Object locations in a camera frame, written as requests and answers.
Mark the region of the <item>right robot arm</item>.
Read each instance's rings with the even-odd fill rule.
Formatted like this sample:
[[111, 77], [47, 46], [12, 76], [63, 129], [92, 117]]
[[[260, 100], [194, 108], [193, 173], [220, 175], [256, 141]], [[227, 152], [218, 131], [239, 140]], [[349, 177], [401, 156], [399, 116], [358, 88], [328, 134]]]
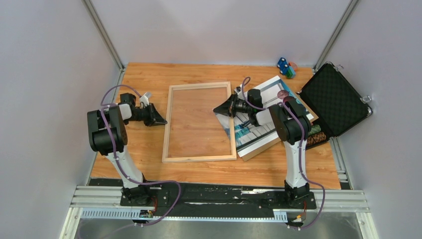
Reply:
[[256, 105], [262, 103], [258, 89], [253, 89], [246, 100], [240, 99], [238, 94], [231, 94], [225, 102], [214, 108], [213, 112], [232, 118], [237, 113], [245, 113], [253, 126], [268, 123], [274, 125], [279, 139], [285, 146], [287, 157], [284, 201], [287, 206], [296, 208], [310, 193], [305, 171], [305, 150], [311, 123], [306, 111], [288, 91], [279, 91], [277, 97], [281, 101], [265, 109]]

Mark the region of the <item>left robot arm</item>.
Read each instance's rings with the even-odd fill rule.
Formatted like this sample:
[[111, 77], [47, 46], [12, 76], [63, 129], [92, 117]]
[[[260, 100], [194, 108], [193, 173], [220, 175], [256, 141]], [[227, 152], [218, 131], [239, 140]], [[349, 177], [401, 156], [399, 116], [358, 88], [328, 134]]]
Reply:
[[150, 92], [146, 92], [139, 97], [140, 105], [137, 105], [135, 95], [121, 94], [119, 104], [87, 113], [90, 147], [113, 164], [124, 190], [149, 184], [129, 154], [126, 125], [131, 121], [141, 121], [145, 126], [167, 124], [149, 101], [151, 96]]

